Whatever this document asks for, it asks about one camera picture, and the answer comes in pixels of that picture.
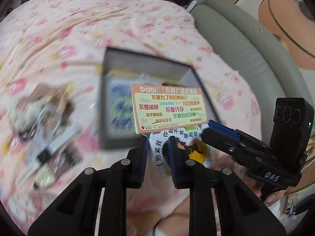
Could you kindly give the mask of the person's hand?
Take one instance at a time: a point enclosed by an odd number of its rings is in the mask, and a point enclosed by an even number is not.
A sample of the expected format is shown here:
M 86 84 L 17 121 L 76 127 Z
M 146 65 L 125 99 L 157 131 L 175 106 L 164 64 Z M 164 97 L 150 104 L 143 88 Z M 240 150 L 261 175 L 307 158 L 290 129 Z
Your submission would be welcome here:
M 260 191 L 260 189 L 259 189 L 259 187 L 258 187 L 258 185 L 257 185 L 256 180 L 254 180 L 254 179 L 248 177 L 247 175 L 245 175 L 245 177 L 244 177 L 244 182 L 245 182 L 245 184 L 247 184 L 247 186 L 253 191 L 253 193 L 254 193 L 257 197 L 259 197 L 260 199 L 262 199 L 262 198 L 261 198 L 262 193 L 261 193 L 261 191 Z M 286 192 L 285 190 L 281 190 L 281 191 L 272 193 L 271 195 L 269 195 L 269 196 L 264 200 L 264 204 L 265 204 L 266 206 L 271 206 L 271 205 L 275 204 L 277 201 L 279 201 L 279 200 L 283 197 L 283 195 L 284 195 L 285 192 Z

